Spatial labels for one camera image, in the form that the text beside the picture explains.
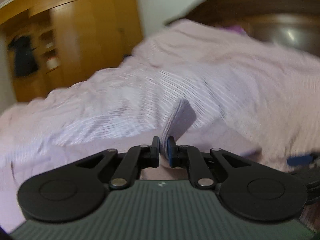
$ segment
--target wardrobe door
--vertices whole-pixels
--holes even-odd
[[[48,95],[46,84],[39,71],[27,77],[14,78],[12,83],[18,102],[30,102],[34,98],[46,98]]]
[[[81,69],[86,78],[97,70],[118,67],[124,50],[113,0],[79,0],[74,4]]]
[[[59,68],[66,87],[86,79],[81,66],[79,37],[74,18],[75,6],[73,2],[51,9],[54,40],[60,61]]]
[[[114,0],[122,46],[126,54],[142,41],[136,0]]]

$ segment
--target metal rivet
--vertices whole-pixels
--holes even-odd
[[[202,178],[198,180],[198,184],[202,187],[211,186],[214,183],[212,179],[209,178]]]
[[[123,178],[115,178],[111,181],[111,185],[115,187],[121,187],[121,186],[124,186],[125,184],[127,184],[127,181]]]

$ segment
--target shelf item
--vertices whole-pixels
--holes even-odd
[[[48,58],[46,61],[46,65],[47,65],[48,70],[50,70],[50,71],[59,67],[60,62],[59,62],[58,57],[53,56],[53,57]]]
[[[45,48],[46,49],[49,49],[49,48],[51,48],[51,47],[53,47],[54,46],[54,42],[52,41],[52,42],[49,42],[48,44],[46,44],[45,45]]]

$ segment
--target black circular base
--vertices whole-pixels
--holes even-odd
[[[261,222],[294,217],[307,195],[297,178],[262,165],[233,169],[220,188],[220,198],[231,212]]]
[[[105,191],[92,170],[66,166],[27,180],[18,191],[18,202],[29,218],[61,223],[96,210]]]

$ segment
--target bed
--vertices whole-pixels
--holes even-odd
[[[0,183],[7,201],[0,213],[18,219],[1,216],[0,225],[7,223],[10,231],[21,222],[10,200],[30,176],[105,148],[125,152],[153,135],[165,137],[171,133],[166,125],[185,106],[194,119],[182,118],[192,123],[174,132],[199,138],[223,120],[262,147],[261,163],[288,171],[288,156],[320,148],[319,5],[320,0],[206,0],[145,39],[119,68],[7,110],[0,117],[0,173],[8,178]],[[221,30],[232,25],[254,39]],[[186,175],[165,167],[156,173],[157,179]],[[310,226],[318,213],[317,205],[309,207],[302,221]]]

